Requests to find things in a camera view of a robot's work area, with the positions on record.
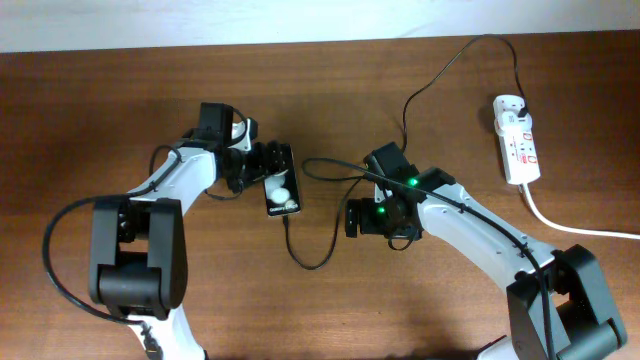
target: power strip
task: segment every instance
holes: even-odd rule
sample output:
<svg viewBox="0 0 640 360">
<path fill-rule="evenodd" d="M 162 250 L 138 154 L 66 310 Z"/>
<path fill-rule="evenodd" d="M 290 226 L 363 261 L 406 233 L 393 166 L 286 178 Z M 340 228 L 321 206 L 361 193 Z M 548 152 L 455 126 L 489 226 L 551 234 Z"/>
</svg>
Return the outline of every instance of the power strip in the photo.
<svg viewBox="0 0 640 360">
<path fill-rule="evenodd" d="M 587 230 L 559 225 L 540 213 L 533 202 L 528 186 L 530 182 L 540 177 L 540 165 L 538 165 L 538 155 L 536 154 L 533 134 L 531 133 L 533 120 L 525 107 L 524 99 L 515 95 L 500 95 L 493 101 L 493 112 L 496 115 L 494 125 L 500 139 L 505 177 L 509 184 L 520 187 L 533 214 L 547 226 L 556 230 L 583 235 L 640 240 L 640 235 L 636 234 Z"/>
<path fill-rule="evenodd" d="M 500 95 L 493 102 L 494 125 L 500 139 L 502 161 L 507 182 L 530 183 L 540 177 L 538 155 L 533 144 L 530 114 L 519 116 L 525 101 L 515 95 Z"/>
</svg>

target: wood grain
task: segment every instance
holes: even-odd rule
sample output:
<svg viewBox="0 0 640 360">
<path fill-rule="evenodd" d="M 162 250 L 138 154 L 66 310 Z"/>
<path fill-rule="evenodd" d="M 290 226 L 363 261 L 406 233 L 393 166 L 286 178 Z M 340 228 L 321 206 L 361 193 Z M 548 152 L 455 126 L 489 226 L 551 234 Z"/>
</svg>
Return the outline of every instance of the wood grain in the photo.
<svg viewBox="0 0 640 360">
<path fill-rule="evenodd" d="M 640 232 L 639 32 L 511 36 L 535 119 L 540 210 L 573 226 Z M 233 104 L 262 141 L 309 156 L 359 161 L 400 141 L 406 97 L 468 38 L 191 47 L 0 55 L 0 357 L 143 359 L 128 329 L 84 314 L 43 272 L 44 226 L 65 204 L 126 191 L 145 179 L 155 145 L 197 121 L 199 103 Z M 538 222 L 505 183 L 492 130 L 493 97 L 515 93 L 508 51 L 471 48 L 409 109 L 407 157 L 439 166 L 487 208 L 560 249 L 580 243 L 600 260 L 640 356 L 640 244 L 561 233 Z M 346 175 L 342 169 L 331 169 Z M 302 177 L 292 218 L 300 256 L 329 245 L 349 184 Z M 223 191 L 223 184 L 216 185 Z M 371 193 L 361 185 L 354 197 Z M 55 268 L 88 300 L 90 209 L 65 218 Z M 301 270 L 268 219 L 262 189 L 185 217 L 190 267 L 185 309 L 214 358 L 338 359 L 427 356 L 477 349 L 508 333 L 504 295 L 443 241 L 404 253 L 342 234 L 318 272 Z"/>
</svg>

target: wire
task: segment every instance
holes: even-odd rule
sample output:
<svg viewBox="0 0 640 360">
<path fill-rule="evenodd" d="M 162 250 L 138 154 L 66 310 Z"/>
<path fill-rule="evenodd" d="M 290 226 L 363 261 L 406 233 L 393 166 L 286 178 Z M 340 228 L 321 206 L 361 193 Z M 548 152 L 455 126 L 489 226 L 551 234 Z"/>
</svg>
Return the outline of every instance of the wire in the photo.
<svg viewBox="0 0 640 360">
<path fill-rule="evenodd" d="M 407 143 L 408 143 L 408 139 L 407 139 L 408 138 L 408 133 L 407 133 L 407 108 L 409 107 L 409 103 L 411 102 L 411 100 L 413 100 L 413 98 L 418 96 L 421 92 L 423 92 L 423 91 L 427 90 L 428 88 L 430 88 L 431 85 L 433 85 L 436 81 L 438 81 L 438 79 L 449 69 L 449 67 L 451 65 L 453 65 L 453 63 L 456 60 L 458 60 L 460 55 L 462 55 L 462 53 L 464 53 L 465 50 L 467 50 L 476 41 L 478 41 L 480 39 L 485 39 L 485 38 L 492 38 L 492 39 L 500 40 L 503 43 L 505 43 L 509 47 L 509 49 L 511 50 L 511 54 L 513 55 L 513 72 L 514 72 L 515 79 L 516 79 L 516 85 L 518 86 L 518 90 L 520 91 L 520 95 L 522 96 L 522 99 L 524 99 L 524 103 L 525 103 L 524 108 L 521 110 L 521 111 L 524 112 L 522 114 L 522 116 L 524 116 L 526 114 L 526 111 L 528 111 L 527 98 L 524 96 L 524 91 L 522 90 L 522 86 L 520 85 L 520 78 L 518 77 L 518 55 L 516 54 L 516 49 L 513 47 L 511 42 L 509 42 L 509 40 L 505 39 L 504 37 L 502 37 L 500 35 L 494 35 L 494 34 L 478 35 L 478 36 L 474 37 L 473 39 L 471 39 L 467 43 L 467 45 L 465 45 L 460 51 L 458 51 L 456 56 L 454 56 L 447 63 L 447 65 L 442 70 L 440 70 L 440 72 L 438 73 L 438 75 L 436 75 L 436 77 L 434 77 L 427 85 L 421 87 L 416 92 L 414 92 L 411 96 L 409 96 L 409 98 L 405 102 L 404 108 L 402 109 L 402 152 L 404 152 L 407 149 Z"/>
<path fill-rule="evenodd" d="M 153 175 L 153 173 L 155 172 L 153 170 L 153 167 L 154 167 L 154 164 L 156 162 L 156 157 L 158 156 L 158 153 L 162 149 L 167 149 L 169 151 L 174 150 L 173 146 L 171 146 L 171 145 L 160 145 L 160 146 L 156 147 L 155 150 L 153 150 L 153 153 L 151 154 L 151 160 L 149 160 L 149 176 Z"/>
<path fill-rule="evenodd" d="M 291 242 L 289 241 L 289 216 L 285 215 L 282 217 L 282 224 L 284 225 L 284 236 L 285 236 L 285 241 L 287 243 L 287 251 L 289 252 L 289 255 L 291 255 L 291 258 L 293 259 L 293 261 L 295 261 L 298 265 L 300 265 L 301 268 L 305 270 L 318 270 L 321 267 L 325 266 L 329 262 L 329 259 L 331 259 L 331 256 L 333 255 L 333 250 L 335 250 L 336 242 L 338 240 L 338 228 L 340 227 L 340 217 L 342 215 L 342 209 L 344 208 L 344 205 L 347 202 L 347 198 L 349 197 L 349 194 L 351 194 L 351 191 L 353 191 L 353 189 L 360 183 L 360 181 L 363 178 L 362 176 L 360 176 L 356 179 L 357 180 L 351 185 L 349 190 L 347 190 L 347 192 L 344 194 L 344 196 L 342 197 L 342 200 L 340 200 L 340 205 L 338 205 L 338 212 L 336 214 L 336 223 L 333 228 L 333 240 L 331 240 L 331 246 L 329 247 L 329 251 L 327 252 L 327 255 L 325 255 L 324 259 L 322 259 L 316 265 L 307 265 L 302 261 L 300 261 L 300 259 L 298 259 L 298 257 L 295 255 L 295 253 L 293 252 L 293 249 L 291 248 Z"/>
<path fill-rule="evenodd" d="M 617 237 L 617 238 L 640 240 L 640 235 L 636 235 L 636 234 L 629 234 L 629 233 L 616 232 L 616 231 L 586 230 L 586 229 L 578 229 L 578 228 L 572 228 L 572 227 L 556 224 L 553 221 L 544 217 L 544 215 L 542 215 L 540 211 L 538 211 L 536 204 L 533 202 L 533 197 L 531 196 L 531 192 L 529 191 L 529 186 L 527 184 L 522 184 L 522 190 L 527 200 L 527 205 L 529 205 L 529 208 L 531 209 L 533 214 L 540 221 L 545 223 L 547 226 L 550 226 L 556 230 L 566 231 L 566 232 L 575 233 L 575 234 L 582 234 L 582 235 L 610 236 L 610 237 Z"/>
<path fill-rule="evenodd" d="M 44 264 L 45 272 L 47 273 L 47 276 L 49 276 L 49 280 L 51 280 L 51 282 L 53 283 L 53 286 L 56 288 L 56 290 L 58 290 L 58 292 L 65 299 L 69 300 L 72 304 L 74 304 L 75 306 L 79 307 L 80 309 L 86 311 L 87 313 L 89 313 L 89 314 L 91 314 L 93 316 L 99 317 L 99 318 L 104 319 L 104 320 L 113 321 L 113 322 L 115 322 L 117 324 L 139 325 L 139 326 L 142 326 L 143 329 L 146 329 L 148 327 L 148 325 L 142 320 L 129 320 L 129 319 L 126 319 L 126 318 L 123 318 L 123 317 L 114 316 L 114 315 L 110 315 L 110 314 L 107 314 L 105 312 L 102 312 L 102 311 L 92 307 L 91 305 L 87 304 L 86 302 L 80 300 L 78 297 L 73 295 L 62 284 L 60 279 L 58 279 L 58 276 L 56 275 L 55 271 L 53 270 L 53 265 L 51 264 L 50 245 L 51 245 L 51 236 L 53 235 L 53 230 L 56 227 L 56 225 L 58 224 L 58 222 L 65 215 L 67 215 L 71 211 L 73 211 L 73 210 L 75 210 L 75 209 L 77 209 L 77 208 L 79 208 L 81 206 L 84 206 L 84 205 L 87 205 L 87 204 L 91 204 L 91 203 L 95 203 L 95 202 L 99 202 L 99 201 L 126 200 L 126 199 L 130 199 L 130 198 L 133 198 L 133 197 L 137 197 L 137 196 L 142 196 L 142 195 L 148 194 L 151 191 L 155 190 L 155 188 L 158 187 L 158 185 L 160 185 L 162 183 L 162 181 L 164 181 L 164 179 L 182 161 L 182 155 L 174 147 L 171 147 L 171 146 L 168 146 L 168 145 L 161 145 L 158 148 L 166 148 L 166 147 L 169 147 L 171 149 L 171 151 L 176 154 L 176 159 L 167 168 L 167 170 L 165 170 L 156 180 L 151 181 L 146 188 L 144 188 L 142 190 L 130 192 L 130 193 L 127 193 L 127 194 L 93 196 L 93 197 L 88 197 L 88 198 L 84 198 L 84 199 L 75 201 L 75 202 L 65 206 L 62 210 L 60 210 L 53 217 L 51 222 L 49 222 L 49 224 L 47 225 L 47 227 L 45 229 L 44 237 L 42 239 L 42 262 Z"/>
<path fill-rule="evenodd" d="M 397 248 L 393 245 L 393 240 L 396 240 L 396 234 L 393 234 L 391 236 L 389 236 L 389 241 L 387 241 L 387 245 L 389 246 L 389 248 L 391 250 L 395 250 L 395 251 L 405 251 L 409 248 L 409 246 L 411 246 L 411 244 L 413 244 L 413 242 L 416 239 L 416 236 L 418 236 L 418 229 L 416 228 L 413 232 L 413 234 L 411 234 L 411 236 L 407 239 L 407 244 L 403 247 Z"/>
<path fill-rule="evenodd" d="M 307 173 L 304 170 L 304 167 L 302 168 L 302 171 L 304 172 L 305 175 L 307 175 L 308 177 L 314 179 L 314 180 L 319 180 L 319 181 L 328 181 L 328 182 L 342 182 L 342 181 L 349 181 L 349 180 L 358 180 L 358 179 L 362 179 L 362 176 L 348 176 L 348 177 L 341 177 L 341 178 L 327 178 L 327 177 L 322 177 L 322 176 L 317 176 L 311 173 Z"/>
<path fill-rule="evenodd" d="M 222 196 L 222 195 L 216 195 L 216 194 L 209 194 L 209 191 L 207 189 L 204 190 L 204 194 L 205 195 L 207 195 L 208 197 L 212 198 L 213 200 L 218 200 L 218 201 L 235 200 L 235 199 L 239 198 L 240 195 L 242 195 L 243 192 L 244 192 L 244 188 L 241 187 L 240 188 L 240 192 L 238 192 L 237 194 L 234 194 L 233 196 Z"/>
<path fill-rule="evenodd" d="M 491 220 L 490 218 L 486 217 L 485 215 L 483 215 L 482 213 L 472 209 L 471 207 L 463 204 L 463 203 L 459 203 L 456 202 L 452 199 L 449 199 L 445 196 L 436 194 L 434 192 L 431 191 L 426 191 L 426 190 L 422 190 L 422 189 L 418 189 L 418 188 L 414 188 L 411 187 L 410 185 L 407 184 L 403 184 L 399 181 L 393 180 L 391 178 L 388 178 L 386 176 L 382 176 L 382 175 L 378 175 L 376 173 L 373 173 L 365 168 L 362 168 L 360 166 L 348 163 L 346 161 L 341 161 L 341 160 L 336 160 L 336 159 L 329 159 L 329 158 L 308 158 L 305 159 L 302 162 L 302 170 L 305 174 L 308 174 L 308 170 L 306 170 L 306 166 L 310 163 L 310 162 L 326 162 L 326 163 L 331 163 L 331 164 L 335 164 L 335 165 L 339 165 L 339 166 L 343 166 L 343 167 L 347 167 L 353 170 L 357 170 L 365 175 L 368 175 L 372 178 L 376 178 L 378 180 L 382 180 L 385 181 L 387 183 L 391 183 L 397 186 L 401 186 L 403 188 L 405 188 L 408 191 L 415 191 L 415 192 L 420 192 L 423 193 L 427 196 L 431 196 L 433 198 L 436 198 L 442 202 L 445 202 L 447 204 L 450 204 L 458 209 L 460 209 L 460 211 L 462 212 L 468 212 L 471 215 L 475 216 L 476 218 L 482 220 L 483 222 L 487 223 L 488 225 L 490 225 L 491 227 L 493 227 L 494 229 L 496 229 L 498 232 L 500 232 L 502 235 L 504 235 L 507 239 L 509 239 L 519 250 L 520 252 L 529 260 L 529 262 L 531 262 L 531 265 L 533 266 L 533 269 L 535 270 L 535 276 L 538 278 L 538 286 L 540 287 L 540 293 L 541 293 L 541 298 L 542 298 L 542 313 L 543 313 L 543 321 L 544 321 L 544 331 L 545 331 L 545 342 L 547 345 L 547 354 L 549 359 L 555 359 L 555 350 L 554 350 L 554 345 L 553 345 L 553 334 L 552 334 L 552 329 L 551 329 L 551 306 L 549 303 L 549 293 L 547 290 L 547 282 L 544 278 L 544 274 L 542 273 L 542 270 L 540 269 L 540 265 L 538 264 L 538 261 L 533 257 L 533 255 L 531 254 L 531 252 L 529 251 L 529 249 L 527 248 L 527 246 L 523 243 L 521 243 L 513 234 L 511 234 L 509 231 L 507 231 L 505 228 L 503 228 L 502 226 L 500 226 L 498 223 L 496 223 L 495 221 Z"/>
</svg>

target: black bracket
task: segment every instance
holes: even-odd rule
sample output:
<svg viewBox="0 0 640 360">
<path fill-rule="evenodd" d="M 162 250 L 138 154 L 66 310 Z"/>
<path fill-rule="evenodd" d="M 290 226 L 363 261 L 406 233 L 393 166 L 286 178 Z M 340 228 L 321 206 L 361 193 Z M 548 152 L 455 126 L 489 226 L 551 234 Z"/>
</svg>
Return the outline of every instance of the black bracket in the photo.
<svg viewBox="0 0 640 360">
<path fill-rule="evenodd" d="M 411 191 L 411 188 L 434 191 L 445 184 L 455 184 L 455 179 L 438 168 L 420 173 L 394 142 L 372 151 L 364 163 L 370 172 L 407 184 L 410 188 L 365 174 L 365 179 L 376 183 L 385 195 L 385 190 L 391 190 L 393 196 L 385 197 L 379 203 L 373 198 L 349 200 L 345 212 L 347 237 L 357 237 L 359 226 L 361 234 L 383 235 L 387 239 L 422 238 L 417 204 L 424 201 L 426 195 Z"/>
<path fill-rule="evenodd" d="M 145 241 L 147 253 L 120 250 Z M 187 289 L 187 253 L 179 200 L 97 202 L 93 211 L 89 295 L 117 316 L 165 320 Z"/>
<path fill-rule="evenodd" d="M 234 145 L 234 140 L 231 138 L 233 114 L 234 108 L 231 105 L 201 103 L 198 127 L 187 131 L 174 147 L 194 147 L 221 152 Z M 249 138 L 254 140 L 258 136 L 258 123 L 251 119 L 247 131 Z"/>
<path fill-rule="evenodd" d="M 550 291 L 569 294 L 569 301 L 551 308 L 557 358 L 603 359 L 627 342 L 627 331 L 602 269 L 593 254 L 580 245 L 554 255 L 555 260 L 542 271 Z M 532 274 L 507 287 L 511 337 L 521 360 L 547 358 L 542 296 Z"/>
<path fill-rule="evenodd" d="M 249 152 L 227 148 L 222 152 L 218 170 L 229 190 L 238 193 L 268 176 L 293 168 L 291 160 L 284 156 L 288 149 L 289 145 L 277 141 L 267 145 L 255 143 Z"/>
</svg>

